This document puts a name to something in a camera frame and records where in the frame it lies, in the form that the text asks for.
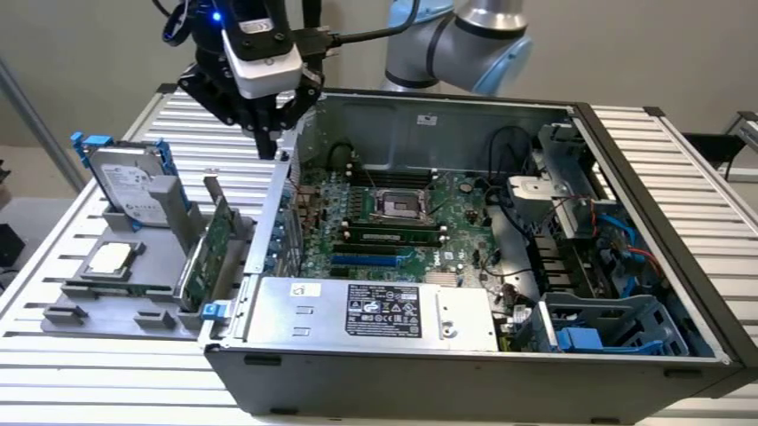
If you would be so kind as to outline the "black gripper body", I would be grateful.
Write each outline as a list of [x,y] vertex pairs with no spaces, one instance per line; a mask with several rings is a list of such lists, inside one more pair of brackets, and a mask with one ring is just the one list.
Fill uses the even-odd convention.
[[266,109],[266,97],[289,91],[296,87],[296,49],[288,52],[245,61],[228,49],[226,33],[221,31],[216,38],[216,50],[196,51],[196,64],[226,66],[233,74],[238,93],[245,99],[256,101],[257,108]]

